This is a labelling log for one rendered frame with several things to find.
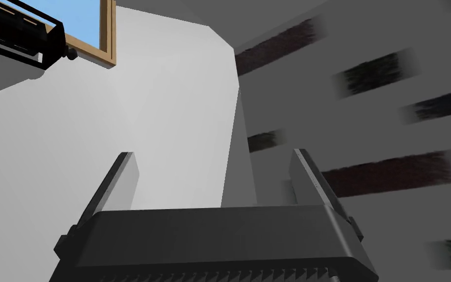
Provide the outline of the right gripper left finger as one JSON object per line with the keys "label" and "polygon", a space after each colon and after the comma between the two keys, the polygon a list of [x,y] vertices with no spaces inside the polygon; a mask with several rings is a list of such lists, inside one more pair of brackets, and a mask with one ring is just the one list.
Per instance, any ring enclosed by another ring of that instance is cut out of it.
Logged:
{"label": "right gripper left finger", "polygon": [[84,209],[77,228],[101,211],[122,211],[131,208],[139,180],[139,168],[133,152],[118,155],[94,196]]}

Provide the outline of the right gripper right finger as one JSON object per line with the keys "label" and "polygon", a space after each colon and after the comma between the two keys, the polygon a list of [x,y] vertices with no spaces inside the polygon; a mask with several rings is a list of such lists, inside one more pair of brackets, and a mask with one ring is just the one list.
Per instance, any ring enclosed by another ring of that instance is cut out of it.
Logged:
{"label": "right gripper right finger", "polygon": [[306,149],[293,149],[289,177],[299,205],[327,205],[350,222],[343,205]]}

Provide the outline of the wooden framed window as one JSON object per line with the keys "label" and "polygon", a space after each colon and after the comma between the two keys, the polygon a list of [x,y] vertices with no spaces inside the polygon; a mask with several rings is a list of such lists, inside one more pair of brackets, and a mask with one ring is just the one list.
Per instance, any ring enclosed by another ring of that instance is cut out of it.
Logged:
{"label": "wooden framed window", "polygon": [[116,0],[19,0],[64,25],[66,43],[93,63],[116,65]]}

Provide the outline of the black toaster oven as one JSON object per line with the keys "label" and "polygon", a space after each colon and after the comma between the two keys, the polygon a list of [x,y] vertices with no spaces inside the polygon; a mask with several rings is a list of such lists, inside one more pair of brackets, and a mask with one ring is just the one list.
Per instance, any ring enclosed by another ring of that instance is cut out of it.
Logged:
{"label": "black toaster oven", "polygon": [[47,31],[45,23],[0,2],[0,55],[47,70],[60,58],[75,60],[78,52],[66,43],[63,23],[20,0],[8,0],[55,26]]}

